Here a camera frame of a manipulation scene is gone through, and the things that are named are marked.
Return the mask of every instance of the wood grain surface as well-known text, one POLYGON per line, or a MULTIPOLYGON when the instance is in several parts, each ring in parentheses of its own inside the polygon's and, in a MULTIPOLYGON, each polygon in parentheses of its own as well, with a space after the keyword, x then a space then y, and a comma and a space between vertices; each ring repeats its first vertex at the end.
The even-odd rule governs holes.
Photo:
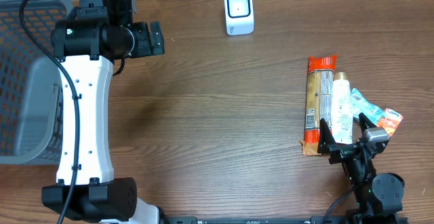
MULTIPOLYGON (((238 37, 223 0, 138 9, 136 21, 161 22, 166 55, 127 60, 108 124, 115 176, 134 177, 143 200, 200 218, 324 214, 349 183, 299 140, 308 56, 338 54, 352 87, 404 116, 374 160, 406 181, 400 216, 434 221, 434 0, 254 0, 255 31, 238 37)), ((0 223, 54 223, 40 194, 56 170, 0 166, 0 223)))

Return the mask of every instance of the white bottle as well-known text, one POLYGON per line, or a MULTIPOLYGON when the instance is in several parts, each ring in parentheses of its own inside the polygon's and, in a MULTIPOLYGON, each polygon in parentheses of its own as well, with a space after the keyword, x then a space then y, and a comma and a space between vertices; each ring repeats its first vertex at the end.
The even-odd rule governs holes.
POLYGON ((337 143, 353 143, 352 107, 347 74, 337 72, 332 88, 332 134, 337 143))

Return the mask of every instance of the mesh basket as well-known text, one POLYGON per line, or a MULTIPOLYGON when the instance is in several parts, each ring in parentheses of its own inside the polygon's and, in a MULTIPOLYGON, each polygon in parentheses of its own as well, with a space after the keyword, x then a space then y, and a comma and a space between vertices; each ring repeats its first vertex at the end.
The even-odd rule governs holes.
MULTIPOLYGON (((57 67, 26 36, 22 0, 0 0, 0 164, 57 164, 62 151, 62 82, 57 67)), ((70 0, 31 0, 24 16, 52 52, 51 31, 70 0)))

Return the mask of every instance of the orange and white wrapper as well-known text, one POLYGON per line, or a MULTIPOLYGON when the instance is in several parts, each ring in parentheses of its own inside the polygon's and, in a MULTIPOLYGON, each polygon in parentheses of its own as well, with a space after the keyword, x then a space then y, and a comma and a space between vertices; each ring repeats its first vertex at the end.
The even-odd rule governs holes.
POLYGON ((383 127, 389 136, 392 136, 396 128, 398 128, 399 123, 401 123, 403 116, 392 109, 385 109, 384 112, 386 113, 386 117, 381 118, 377 126, 383 127))

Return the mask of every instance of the blue and white package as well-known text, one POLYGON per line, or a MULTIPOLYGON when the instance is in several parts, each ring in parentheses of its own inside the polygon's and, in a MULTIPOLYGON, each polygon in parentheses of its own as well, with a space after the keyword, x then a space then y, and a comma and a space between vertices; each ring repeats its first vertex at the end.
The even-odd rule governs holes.
POLYGON ((357 121, 359 121, 360 113, 364 113, 375 125, 381 118, 386 117, 386 113, 380 107, 368 102, 355 88, 351 91, 351 103, 353 104, 353 117, 357 121))

